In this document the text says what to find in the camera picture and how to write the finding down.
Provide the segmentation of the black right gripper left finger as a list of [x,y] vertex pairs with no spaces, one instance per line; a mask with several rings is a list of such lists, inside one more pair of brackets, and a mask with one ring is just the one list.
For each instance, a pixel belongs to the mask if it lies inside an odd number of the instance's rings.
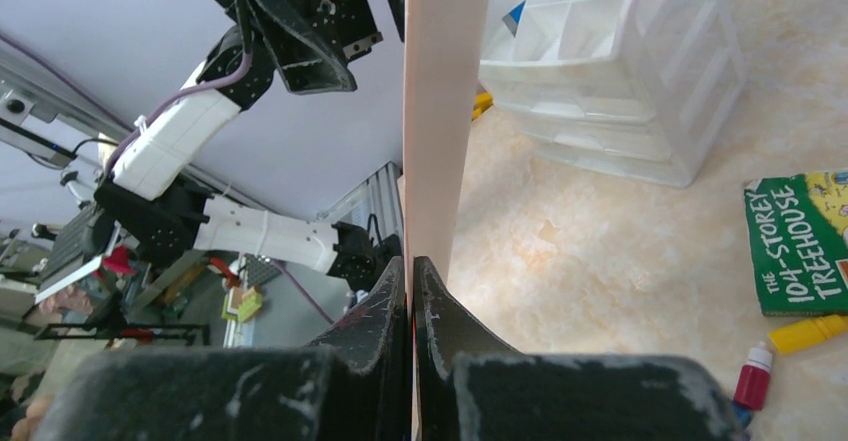
[[93,356],[38,440],[404,440],[404,263],[302,347],[151,347]]

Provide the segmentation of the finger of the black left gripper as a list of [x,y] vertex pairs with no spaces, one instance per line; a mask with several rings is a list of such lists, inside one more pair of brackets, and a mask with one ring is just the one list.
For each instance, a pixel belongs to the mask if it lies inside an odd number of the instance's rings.
[[358,88],[332,40],[289,0],[248,0],[248,5],[262,43],[289,92],[307,95]]

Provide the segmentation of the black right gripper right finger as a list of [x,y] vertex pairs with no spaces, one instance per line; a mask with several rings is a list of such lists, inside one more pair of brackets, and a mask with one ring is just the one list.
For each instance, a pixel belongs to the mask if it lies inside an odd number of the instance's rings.
[[679,356],[525,354],[413,264],[425,440],[738,440],[721,387]]

